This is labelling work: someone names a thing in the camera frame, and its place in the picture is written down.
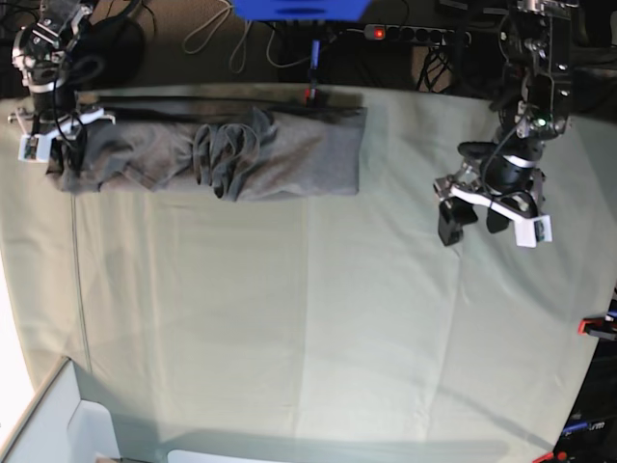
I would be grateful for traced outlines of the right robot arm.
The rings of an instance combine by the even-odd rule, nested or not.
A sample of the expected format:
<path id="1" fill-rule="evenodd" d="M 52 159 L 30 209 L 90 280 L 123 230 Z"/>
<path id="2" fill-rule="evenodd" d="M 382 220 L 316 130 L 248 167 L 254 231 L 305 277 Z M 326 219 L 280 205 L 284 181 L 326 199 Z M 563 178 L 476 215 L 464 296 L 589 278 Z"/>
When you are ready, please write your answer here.
<path id="1" fill-rule="evenodd" d="M 74 50 L 90 28 L 95 1 L 42 1 L 39 19 L 21 27 L 12 48 L 12 64 L 30 94 L 32 107 L 17 107 L 8 122 L 20 129 L 18 159 L 54 161 L 81 171 L 88 127 L 115 117 L 95 103 L 79 99 Z"/>

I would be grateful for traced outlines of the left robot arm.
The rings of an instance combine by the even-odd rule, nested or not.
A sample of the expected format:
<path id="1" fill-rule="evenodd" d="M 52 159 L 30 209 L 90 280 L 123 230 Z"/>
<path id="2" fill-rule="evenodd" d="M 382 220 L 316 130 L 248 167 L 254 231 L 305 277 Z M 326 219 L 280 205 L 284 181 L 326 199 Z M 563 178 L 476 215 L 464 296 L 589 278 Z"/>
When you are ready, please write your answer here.
<path id="1" fill-rule="evenodd" d="M 486 227 L 514 230 L 523 248 L 553 239 L 545 212 L 546 176 L 539 164 L 547 142 L 563 135 L 571 114 L 572 19 L 577 1 L 510 1 L 497 29 L 504 60 L 491 95 L 499 127 L 490 142 L 458 145 L 462 157 L 453 174 L 433 183 L 439 200 L 438 235 L 445 247 L 459 243 L 487 210 Z"/>

